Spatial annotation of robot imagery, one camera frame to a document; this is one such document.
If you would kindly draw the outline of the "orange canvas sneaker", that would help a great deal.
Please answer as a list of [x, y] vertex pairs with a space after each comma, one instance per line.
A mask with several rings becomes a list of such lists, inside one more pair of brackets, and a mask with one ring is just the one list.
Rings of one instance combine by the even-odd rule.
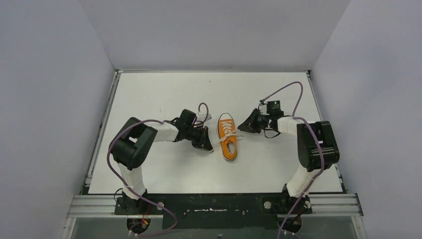
[[236, 126], [229, 113], [222, 113], [217, 121], [219, 145], [225, 160], [234, 161], [237, 157]]

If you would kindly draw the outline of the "white shoelace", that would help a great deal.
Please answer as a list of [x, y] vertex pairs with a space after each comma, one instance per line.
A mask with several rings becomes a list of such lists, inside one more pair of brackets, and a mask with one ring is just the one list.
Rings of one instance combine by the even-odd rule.
[[213, 144], [213, 149], [216, 149], [219, 144], [221, 144], [223, 141], [227, 140], [229, 137], [234, 136], [235, 138], [243, 138], [244, 136], [241, 134], [237, 134], [237, 130], [235, 129], [234, 120], [232, 119], [223, 119], [219, 120], [217, 124], [217, 135], [220, 136], [220, 130], [223, 133], [223, 136], [221, 136], [217, 143]]

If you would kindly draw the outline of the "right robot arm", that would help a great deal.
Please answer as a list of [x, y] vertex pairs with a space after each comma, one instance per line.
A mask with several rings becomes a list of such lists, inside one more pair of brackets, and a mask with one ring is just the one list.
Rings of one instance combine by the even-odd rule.
[[237, 127], [248, 133], [274, 131], [276, 135], [289, 134], [297, 139], [300, 166], [285, 185], [287, 195], [280, 198], [280, 206], [291, 213], [300, 205], [299, 198], [308, 194], [313, 182], [340, 159], [336, 139], [328, 121], [307, 122], [301, 117], [284, 114], [280, 101], [262, 102], [266, 112], [255, 108], [250, 116]]

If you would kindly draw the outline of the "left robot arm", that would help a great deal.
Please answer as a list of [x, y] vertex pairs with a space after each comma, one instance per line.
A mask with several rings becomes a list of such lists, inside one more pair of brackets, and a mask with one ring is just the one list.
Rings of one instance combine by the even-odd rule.
[[141, 121], [131, 117], [112, 140], [107, 163], [110, 165], [112, 159], [117, 163], [120, 169], [117, 176], [124, 184], [123, 198], [134, 212], [140, 213], [147, 207], [141, 166], [153, 143], [188, 140], [194, 148], [212, 151], [209, 129], [196, 124], [196, 119], [197, 115], [188, 109], [173, 120]]

